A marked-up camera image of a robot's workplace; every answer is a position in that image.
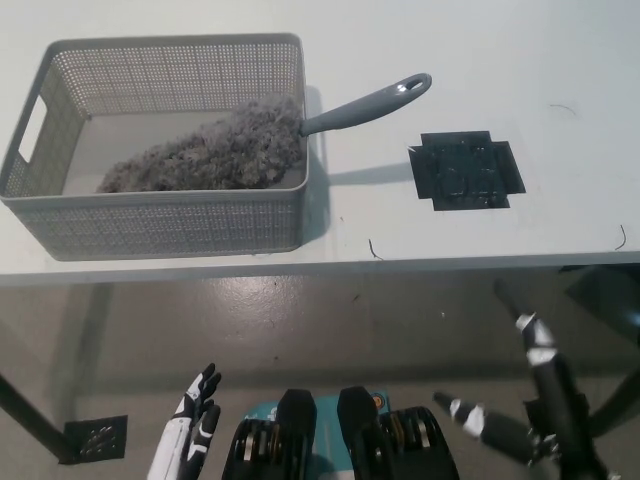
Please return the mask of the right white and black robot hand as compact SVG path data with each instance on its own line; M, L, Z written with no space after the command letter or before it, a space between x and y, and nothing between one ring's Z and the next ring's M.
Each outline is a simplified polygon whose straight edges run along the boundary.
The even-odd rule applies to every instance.
M588 405L551 331L504 280L494 283L494 292L522 337L538 394L525 403L529 423L443 392L434 393L433 400L469 436L522 465L549 458L561 479L617 479L597 454Z

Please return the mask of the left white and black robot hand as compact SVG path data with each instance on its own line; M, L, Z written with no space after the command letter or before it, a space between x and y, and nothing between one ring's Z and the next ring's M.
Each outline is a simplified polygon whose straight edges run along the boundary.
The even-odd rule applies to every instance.
M210 363L185 391L164 427L147 479L199 478L221 414L212 398L220 380Z

